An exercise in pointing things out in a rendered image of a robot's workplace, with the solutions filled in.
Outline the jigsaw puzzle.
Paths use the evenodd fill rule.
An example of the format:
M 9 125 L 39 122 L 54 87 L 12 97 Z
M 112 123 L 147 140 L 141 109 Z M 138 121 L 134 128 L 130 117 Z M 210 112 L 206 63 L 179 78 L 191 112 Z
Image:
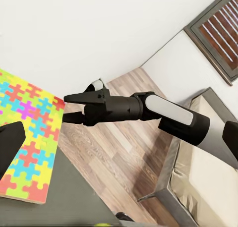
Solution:
M 0 181 L 0 197 L 45 204 L 65 104 L 0 69 L 0 126 L 21 121 L 26 134 Z

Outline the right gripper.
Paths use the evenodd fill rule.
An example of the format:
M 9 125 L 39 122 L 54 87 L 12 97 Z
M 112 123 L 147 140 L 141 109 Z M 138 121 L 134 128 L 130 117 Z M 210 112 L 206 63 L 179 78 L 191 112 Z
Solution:
M 62 123 L 94 126 L 99 122 L 115 122 L 127 120 L 129 101 L 124 96 L 111 96 L 109 89 L 83 92 L 64 96 L 64 102 L 83 104 L 82 112 L 64 113 Z

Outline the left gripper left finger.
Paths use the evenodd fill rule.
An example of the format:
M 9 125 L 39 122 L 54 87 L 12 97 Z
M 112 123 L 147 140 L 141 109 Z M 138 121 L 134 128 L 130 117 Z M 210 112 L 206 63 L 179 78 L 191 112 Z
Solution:
M 0 126 L 0 181 L 26 140 L 21 121 Z

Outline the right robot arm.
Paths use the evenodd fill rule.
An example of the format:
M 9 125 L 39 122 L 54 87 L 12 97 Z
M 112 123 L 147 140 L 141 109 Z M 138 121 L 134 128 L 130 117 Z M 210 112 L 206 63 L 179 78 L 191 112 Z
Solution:
M 62 123 L 94 126 L 99 122 L 160 119 L 158 128 L 215 156 L 238 170 L 238 161 L 224 142 L 225 123 L 155 95 L 111 96 L 105 81 L 92 82 L 83 93 L 64 96 L 64 102 L 83 104 L 82 112 L 64 113 Z

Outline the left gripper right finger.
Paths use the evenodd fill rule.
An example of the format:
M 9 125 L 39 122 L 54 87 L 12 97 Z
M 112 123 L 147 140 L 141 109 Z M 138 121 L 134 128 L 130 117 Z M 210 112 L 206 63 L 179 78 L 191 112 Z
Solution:
M 226 121 L 222 138 L 238 161 L 238 122 Z

